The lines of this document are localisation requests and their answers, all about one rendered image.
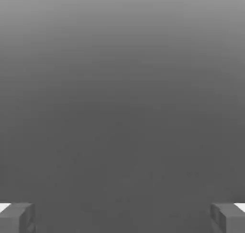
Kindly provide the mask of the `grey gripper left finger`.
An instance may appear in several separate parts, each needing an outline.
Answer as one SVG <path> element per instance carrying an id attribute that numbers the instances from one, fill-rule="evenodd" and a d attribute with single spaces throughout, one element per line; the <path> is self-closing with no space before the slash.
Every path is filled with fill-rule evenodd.
<path id="1" fill-rule="evenodd" d="M 36 233 L 35 205 L 0 203 L 0 233 Z"/>

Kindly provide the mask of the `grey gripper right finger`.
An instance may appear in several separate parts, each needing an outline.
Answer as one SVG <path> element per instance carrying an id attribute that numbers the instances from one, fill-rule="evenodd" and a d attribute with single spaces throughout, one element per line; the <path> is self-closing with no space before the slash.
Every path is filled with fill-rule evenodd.
<path id="1" fill-rule="evenodd" d="M 245 203 L 212 203 L 212 233 L 245 233 Z"/>

